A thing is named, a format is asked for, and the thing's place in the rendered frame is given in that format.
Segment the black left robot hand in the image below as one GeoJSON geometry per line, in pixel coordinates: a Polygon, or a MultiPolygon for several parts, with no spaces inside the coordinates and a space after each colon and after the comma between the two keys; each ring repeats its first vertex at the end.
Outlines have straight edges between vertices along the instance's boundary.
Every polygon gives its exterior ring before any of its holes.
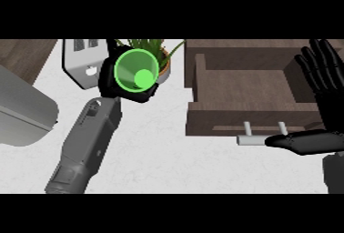
{"type": "Polygon", "coordinates": [[[128,99],[137,103],[144,103],[149,101],[149,98],[154,95],[157,83],[153,83],[149,89],[138,93],[131,93],[125,91],[122,87],[119,87],[113,77],[113,65],[119,55],[122,55],[125,51],[131,49],[131,47],[119,46],[113,39],[107,39],[106,43],[109,57],[103,60],[97,79],[97,89],[100,96],[107,98],[122,97],[123,99],[128,99]]]}

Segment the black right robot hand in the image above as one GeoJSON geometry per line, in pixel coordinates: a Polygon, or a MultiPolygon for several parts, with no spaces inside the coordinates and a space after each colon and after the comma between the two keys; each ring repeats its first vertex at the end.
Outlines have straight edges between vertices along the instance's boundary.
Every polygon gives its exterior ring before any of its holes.
{"type": "Polygon", "coordinates": [[[283,148],[299,156],[344,151],[344,60],[326,39],[309,39],[308,44],[293,60],[314,94],[324,129],[264,139],[268,147],[283,148]]]}

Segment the green cup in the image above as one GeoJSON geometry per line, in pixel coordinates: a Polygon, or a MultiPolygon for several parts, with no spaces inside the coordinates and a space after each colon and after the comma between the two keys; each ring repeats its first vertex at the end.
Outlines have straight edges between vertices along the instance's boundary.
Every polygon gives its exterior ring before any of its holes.
{"type": "Polygon", "coordinates": [[[157,78],[157,61],[144,49],[129,49],[118,56],[113,64],[113,79],[118,86],[129,93],[146,91],[157,78]]]}

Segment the brown wooden drawer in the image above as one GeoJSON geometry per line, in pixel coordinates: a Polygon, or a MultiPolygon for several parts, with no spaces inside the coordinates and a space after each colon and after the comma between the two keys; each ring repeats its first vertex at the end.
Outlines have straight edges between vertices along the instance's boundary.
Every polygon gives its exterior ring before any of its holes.
{"type": "Polygon", "coordinates": [[[314,97],[299,70],[209,70],[205,55],[194,55],[193,101],[187,103],[185,134],[237,136],[250,126],[256,135],[323,127],[314,97]]]}

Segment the green potted plant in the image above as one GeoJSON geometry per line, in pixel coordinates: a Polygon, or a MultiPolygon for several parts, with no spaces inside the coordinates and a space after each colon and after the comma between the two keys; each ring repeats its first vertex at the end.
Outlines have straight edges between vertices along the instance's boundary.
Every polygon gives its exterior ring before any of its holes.
{"type": "Polygon", "coordinates": [[[178,47],[184,44],[185,41],[181,41],[178,45],[174,47],[171,52],[166,51],[165,46],[162,45],[162,39],[128,39],[128,46],[132,48],[144,49],[151,53],[156,58],[159,71],[157,71],[157,79],[156,83],[160,85],[171,74],[171,57],[178,49],[178,47]]]}

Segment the brown wooden panel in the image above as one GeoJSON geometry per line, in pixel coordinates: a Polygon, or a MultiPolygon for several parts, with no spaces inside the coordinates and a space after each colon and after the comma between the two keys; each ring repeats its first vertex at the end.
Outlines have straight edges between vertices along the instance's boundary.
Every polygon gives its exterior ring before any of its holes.
{"type": "Polygon", "coordinates": [[[0,65],[29,84],[36,80],[56,39],[0,39],[0,65]]]}

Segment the grey appliance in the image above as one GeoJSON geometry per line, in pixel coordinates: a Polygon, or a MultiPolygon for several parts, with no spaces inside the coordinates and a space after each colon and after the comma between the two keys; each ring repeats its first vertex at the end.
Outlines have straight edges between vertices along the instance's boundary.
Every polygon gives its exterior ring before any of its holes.
{"type": "Polygon", "coordinates": [[[25,147],[51,131],[56,102],[0,65],[0,144],[25,147]]]}

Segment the brown wooden cabinet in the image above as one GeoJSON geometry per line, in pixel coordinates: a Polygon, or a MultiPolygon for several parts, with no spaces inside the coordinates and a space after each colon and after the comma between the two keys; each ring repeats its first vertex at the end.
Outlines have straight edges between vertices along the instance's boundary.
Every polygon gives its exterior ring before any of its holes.
{"type": "Polygon", "coordinates": [[[194,55],[206,70],[281,70],[307,39],[188,39],[184,46],[184,87],[191,87],[194,55]]]}

